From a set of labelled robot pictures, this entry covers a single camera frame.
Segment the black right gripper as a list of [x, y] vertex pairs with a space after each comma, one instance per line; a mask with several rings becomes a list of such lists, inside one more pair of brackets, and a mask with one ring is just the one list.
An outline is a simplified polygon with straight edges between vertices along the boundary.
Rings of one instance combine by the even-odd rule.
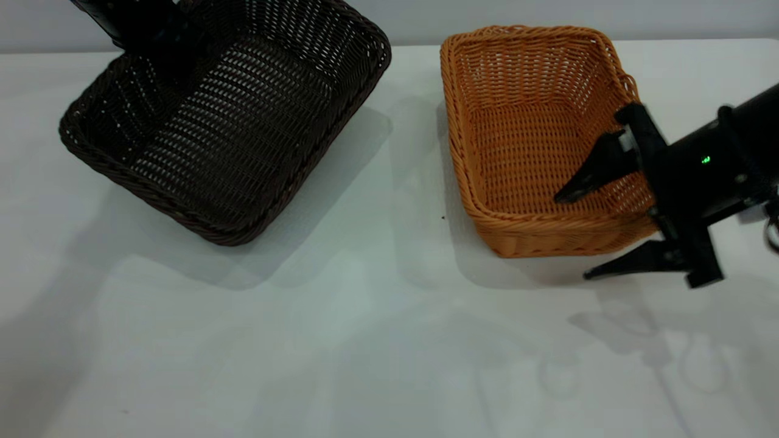
[[585, 271], [585, 280], [640, 273], [685, 274], [690, 288], [724, 279], [709, 228], [724, 207], [726, 167], [732, 163], [713, 128], [699, 128], [668, 144], [643, 105], [615, 114], [623, 130], [599, 136], [555, 203], [575, 203], [598, 189], [641, 171], [654, 196], [648, 214], [662, 240], [649, 240], [615, 260]]

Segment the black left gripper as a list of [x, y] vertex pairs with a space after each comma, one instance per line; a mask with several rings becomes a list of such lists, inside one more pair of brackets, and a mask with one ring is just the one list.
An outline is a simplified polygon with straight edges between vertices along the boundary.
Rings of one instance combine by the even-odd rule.
[[72, 1], [128, 52], [152, 53], [152, 64], [165, 77], [186, 83], [209, 53], [203, 28], [175, 1]]

